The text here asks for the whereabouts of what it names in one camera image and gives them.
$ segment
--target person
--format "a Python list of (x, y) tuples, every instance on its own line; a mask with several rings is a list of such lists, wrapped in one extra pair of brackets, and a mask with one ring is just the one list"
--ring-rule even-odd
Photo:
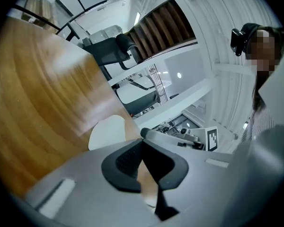
[(243, 46), (246, 59), (251, 65), (257, 67), (252, 93), (253, 112), (241, 138), (241, 142), (244, 142), (255, 139), (259, 133), (273, 128), (275, 125), (258, 90), (274, 72), (284, 54), (284, 30), (247, 23), (241, 32), (247, 38)]

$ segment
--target wooden table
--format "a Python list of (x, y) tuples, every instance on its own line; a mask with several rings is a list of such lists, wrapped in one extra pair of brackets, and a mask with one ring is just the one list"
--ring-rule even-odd
[(8, 18), (0, 34), (0, 177), (24, 196), (47, 173), (88, 150), (93, 127), (125, 119), (140, 137), (91, 54), (35, 25)]

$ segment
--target ceiling light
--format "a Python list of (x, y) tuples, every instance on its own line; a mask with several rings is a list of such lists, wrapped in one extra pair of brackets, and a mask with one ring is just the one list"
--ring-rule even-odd
[(245, 130), (247, 128), (248, 122), (245, 122), (243, 125), (243, 130)]
[(139, 19), (140, 19), (140, 13), (137, 13), (137, 16), (136, 16), (136, 20), (134, 21), (134, 25), (136, 25), (136, 23), (138, 23)]

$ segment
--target black chair backrest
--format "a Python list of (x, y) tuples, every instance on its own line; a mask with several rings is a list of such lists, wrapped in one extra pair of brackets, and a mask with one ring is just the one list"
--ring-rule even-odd
[(127, 51), (133, 46), (136, 45), (128, 36), (120, 34), (116, 38), (108, 38), (83, 49), (94, 56), (99, 66), (104, 66), (129, 60)]

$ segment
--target metal frame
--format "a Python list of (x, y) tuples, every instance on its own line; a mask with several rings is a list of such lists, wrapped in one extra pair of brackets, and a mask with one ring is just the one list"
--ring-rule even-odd
[[(177, 124), (174, 124), (174, 123), (173, 123), (173, 121), (177, 120), (178, 118), (180, 118), (180, 117), (182, 117), (182, 116), (185, 117), (185, 120), (182, 120), (180, 123), (177, 123)], [(170, 129), (172, 129), (172, 128), (175, 127), (176, 130), (177, 130), (178, 132), (180, 132), (180, 130), (177, 128), (177, 126), (179, 126), (180, 124), (184, 123), (186, 120), (188, 120), (188, 118), (187, 118), (184, 114), (180, 114), (177, 118), (174, 118), (173, 120), (170, 121), (170, 123), (174, 125), (174, 126), (172, 126)]]
[(133, 79), (129, 78), (128, 79), (130, 81), (130, 84), (132, 84), (133, 86), (135, 87), (138, 87), (138, 88), (141, 88), (142, 90), (144, 91), (148, 91), (150, 89), (153, 89), (155, 86), (152, 86), (152, 87), (143, 87), (142, 85), (140, 85), (139, 83), (136, 83), (133, 81)]
[(65, 6), (65, 4), (61, 0), (55, 0), (55, 2), (69, 15), (74, 16), (73, 13)]
[(150, 72), (150, 77), (154, 82), (154, 85), (160, 97), (160, 104), (162, 105), (168, 101), (168, 98), (166, 96), (166, 92), (165, 92), (163, 83), (161, 81), (161, 78), (158, 74), (156, 65), (155, 64), (150, 65), (148, 67), (148, 71)]

